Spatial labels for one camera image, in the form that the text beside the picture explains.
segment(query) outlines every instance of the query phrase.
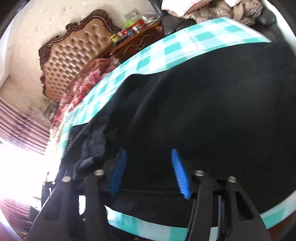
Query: black leather sofa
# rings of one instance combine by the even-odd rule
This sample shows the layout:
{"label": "black leather sofa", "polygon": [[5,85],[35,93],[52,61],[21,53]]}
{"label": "black leather sofa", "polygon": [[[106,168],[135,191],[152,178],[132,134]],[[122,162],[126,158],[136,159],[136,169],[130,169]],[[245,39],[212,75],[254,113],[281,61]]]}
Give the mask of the black leather sofa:
{"label": "black leather sofa", "polygon": [[[163,0],[149,0],[155,11],[162,18],[162,26],[165,36],[195,24],[195,21],[192,19],[177,18],[168,14],[166,11],[161,10],[162,1]],[[262,14],[257,18],[256,24],[252,26],[252,28],[272,41],[283,39],[281,31],[275,24],[275,21],[276,17],[274,13],[267,8],[264,8]]]}

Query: pink floral bedding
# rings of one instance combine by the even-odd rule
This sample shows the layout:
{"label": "pink floral bedding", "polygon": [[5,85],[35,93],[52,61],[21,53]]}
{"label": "pink floral bedding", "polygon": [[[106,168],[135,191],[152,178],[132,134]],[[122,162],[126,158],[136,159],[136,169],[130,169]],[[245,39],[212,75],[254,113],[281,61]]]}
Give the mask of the pink floral bedding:
{"label": "pink floral bedding", "polygon": [[112,56],[95,59],[82,70],[61,97],[59,108],[52,120],[53,137],[55,137],[64,116],[67,116],[97,83],[119,65],[119,59]]}

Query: blue bristle pad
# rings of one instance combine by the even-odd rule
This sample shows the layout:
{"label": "blue bristle pad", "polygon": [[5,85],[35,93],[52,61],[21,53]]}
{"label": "blue bristle pad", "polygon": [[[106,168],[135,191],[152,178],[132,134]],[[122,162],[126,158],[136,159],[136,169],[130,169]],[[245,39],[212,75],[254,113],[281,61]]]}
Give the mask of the blue bristle pad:
{"label": "blue bristle pad", "polygon": [[126,161],[128,159],[128,154],[126,149],[122,151],[122,154],[116,164],[116,167],[114,168],[112,179],[111,179],[111,185],[110,185],[110,194],[115,195],[121,185],[121,179],[123,176],[123,172],[126,168]]}
{"label": "blue bristle pad", "polygon": [[183,194],[184,198],[189,199],[191,197],[191,191],[189,189],[189,179],[176,149],[172,149],[171,159],[179,190]]}

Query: carved wood trim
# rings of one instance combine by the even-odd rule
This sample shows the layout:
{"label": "carved wood trim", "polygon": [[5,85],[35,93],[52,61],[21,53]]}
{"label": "carved wood trim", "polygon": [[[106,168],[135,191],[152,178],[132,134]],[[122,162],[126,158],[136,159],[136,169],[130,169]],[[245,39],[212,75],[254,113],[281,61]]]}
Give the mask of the carved wood trim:
{"label": "carved wood trim", "polygon": [[124,51],[123,54],[126,54],[127,51],[129,50],[129,48],[131,48],[131,47],[139,47],[139,46],[141,46],[142,43],[143,43],[143,41],[144,41],[144,39],[145,39],[146,37],[149,37],[149,36],[155,36],[155,34],[148,34],[148,35],[144,36],[144,37],[141,39],[141,41],[140,41],[140,43],[139,43],[138,45],[130,45],[130,46],[128,46],[128,47],[125,49],[125,51]]}
{"label": "carved wood trim", "polygon": [[162,27],[162,26],[157,26],[157,27],[156,27],[156,30],[157,30],[159,33],[161,33],[161,34],[164,34],[164,33],[163,33],[163,27]]}
{"label": "carved wood trim", "polygon": [[[105,23],[107,29],[112,34],[118,33],[119,31],[121,31],[121,29],[113,23],[112,19],[109,17],[109,15],[104,10],[102,10],[102,9],[94,10],[86,18],[84,18],[83,20],[81,20],[80,21],[80,24],[77,24],[77,22],[67,24],[66,25],[67,32],[63,36],[60,36],[59,37],[57,35],[57,36],[53,37],[52,39],[50,39],[47,43],[45,43],[38,50],[38,52],[39,52],[39,58],[40,58],[40,67],[41,67],[41,70],[43,71],[43,65],[50,58],[52,44],[64,40],[73,31],[78,31],[78,30],[83,29],[85,27],[85,25],[87,25],[94,18],[100,18]],[[40,77],[40,81],[41,81],[42,84],[44,84],[44,82],[45,82],[44,71],[43,71],[43,75]],[[43,94],[46,96],[45,91],[46,91],[46,86],[44,84],[44,86],[43,86]]]}
{"label": "carved wood trim", "polygon": [[114,48],[114,45],[111,45],[111,47],[109,47],[108,49],[106,49],[103,53],[101,53],[101,55],[99,56],[99,58],[108,58],[109,57],[109,53],[110,51]]}

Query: bed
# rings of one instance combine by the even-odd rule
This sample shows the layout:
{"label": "bed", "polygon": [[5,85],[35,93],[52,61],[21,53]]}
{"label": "bed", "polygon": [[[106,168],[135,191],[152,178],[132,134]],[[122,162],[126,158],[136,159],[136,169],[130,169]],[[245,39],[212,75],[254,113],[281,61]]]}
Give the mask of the bed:
{"label": "bed", "polygon": [[[51,173],[53,178],[64,151],[71,145],[71,127],[89,122],[129,75],[164,71],[190,58],[222,47],[269,41],[248,27],[226,18],[219,18],[178,31],[143,49],[106,75],[67,116],[57,146],[55,169]],[[294,212],[295,207],[291,205],[294,196],[295,194],[292,194],[276,207],[261,214],[267,228],[277,225]],[[177,241],[186,235],[184,228],[148,223],[111,209],[108,209],[108,221],[114,227],[151,240]],[[133,225],[127,228],[126,223]],[[212,228],[210,240],[215,240],[216,233],[217,228]]]}
{"label": "bed", "polygon": [[39,49],[43,94],[57,103],[88,63],[106,55],[113,44],[110,37],[121,29],[104,10],[97,9],[79,25],[66,25],[66,30]]}

